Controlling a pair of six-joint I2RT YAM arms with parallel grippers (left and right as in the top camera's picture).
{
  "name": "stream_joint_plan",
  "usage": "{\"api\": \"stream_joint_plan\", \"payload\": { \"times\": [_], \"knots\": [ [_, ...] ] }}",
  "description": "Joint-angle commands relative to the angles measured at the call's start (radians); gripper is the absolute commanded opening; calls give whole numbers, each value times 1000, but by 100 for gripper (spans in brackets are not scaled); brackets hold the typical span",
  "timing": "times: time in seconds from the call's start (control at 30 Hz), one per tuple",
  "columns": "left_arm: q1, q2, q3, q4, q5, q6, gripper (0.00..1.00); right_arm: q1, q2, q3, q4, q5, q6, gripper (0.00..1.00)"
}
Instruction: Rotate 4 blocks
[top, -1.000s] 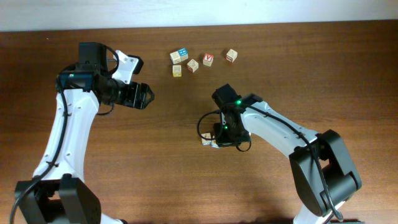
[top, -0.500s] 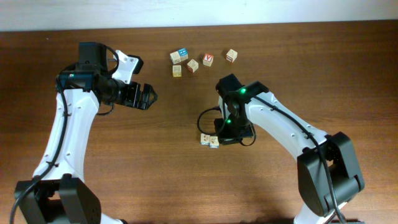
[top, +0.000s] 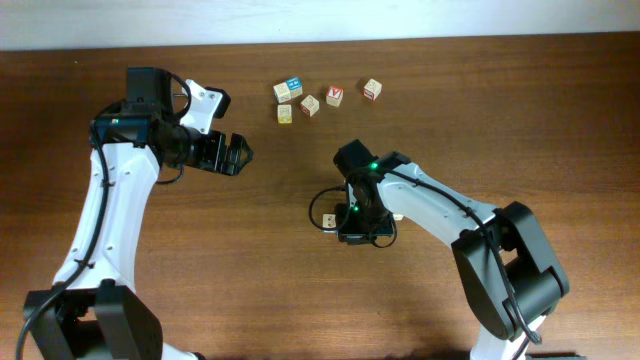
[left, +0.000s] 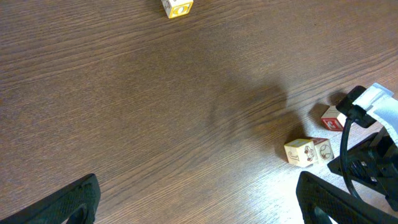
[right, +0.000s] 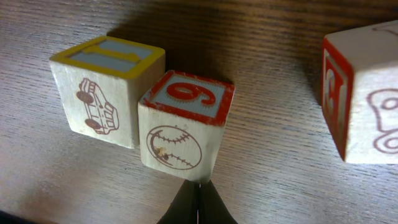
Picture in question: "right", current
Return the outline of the wooden block baseball picture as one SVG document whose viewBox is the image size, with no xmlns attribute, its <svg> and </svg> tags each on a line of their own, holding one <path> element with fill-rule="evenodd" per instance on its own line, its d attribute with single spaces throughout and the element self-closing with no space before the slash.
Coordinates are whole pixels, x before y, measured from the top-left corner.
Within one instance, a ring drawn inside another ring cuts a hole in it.
<svg viewBox="0 0 398 224">
<path fill-rule="evenodd" d="M 169 70 L 138 102 L 141 161 L 207 183 L 221 145 L 234 85 Z"/>
</svg>

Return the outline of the wooden block green side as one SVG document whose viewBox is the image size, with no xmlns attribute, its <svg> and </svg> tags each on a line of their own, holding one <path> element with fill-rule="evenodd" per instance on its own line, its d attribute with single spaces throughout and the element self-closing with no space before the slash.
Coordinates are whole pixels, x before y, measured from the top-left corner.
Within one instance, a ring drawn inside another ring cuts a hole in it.
<svg viewBox="0 0 398 224">
<path fill-rule="evenodd" d="M 72 131 L 134 149 L 137 104 L 165 72 L 165 50 L 101 36 L 49 59 Z"/>
</svg>

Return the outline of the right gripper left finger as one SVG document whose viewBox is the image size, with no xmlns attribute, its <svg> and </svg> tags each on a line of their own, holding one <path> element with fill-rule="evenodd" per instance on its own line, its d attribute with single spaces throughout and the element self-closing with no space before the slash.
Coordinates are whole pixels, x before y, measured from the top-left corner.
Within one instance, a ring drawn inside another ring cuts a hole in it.
<svg viewBox="0 0 398 224">
<path fill-rule="evenodd" d="M 157 224 L 197 224 L 199 184 L 185 180 Z"/>
</svg>

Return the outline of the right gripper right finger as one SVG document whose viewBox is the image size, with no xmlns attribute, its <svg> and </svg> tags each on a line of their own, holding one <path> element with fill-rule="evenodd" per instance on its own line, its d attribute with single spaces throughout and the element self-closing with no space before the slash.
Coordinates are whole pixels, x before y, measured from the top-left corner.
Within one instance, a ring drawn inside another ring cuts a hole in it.
<svg viewBox="0 0 398 224">
<path fill-rule="evenodd" d="M 198 195 L 199 224 L 238 224 L 229 213 L 212 181 L 201 184 Z"/>
</svg>

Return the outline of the wooden block butterfly picture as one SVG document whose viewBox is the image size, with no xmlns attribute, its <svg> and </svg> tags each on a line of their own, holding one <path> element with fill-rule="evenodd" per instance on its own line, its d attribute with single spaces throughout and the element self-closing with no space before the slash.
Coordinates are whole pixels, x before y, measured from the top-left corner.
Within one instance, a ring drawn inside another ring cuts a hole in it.
<svg viewBox="0 0 398 224">
<path fill-rule="evenodd" d="M 397 163 L 397 21 L 323 38 L 322 111 L 344 162 Z"/>
</svg>

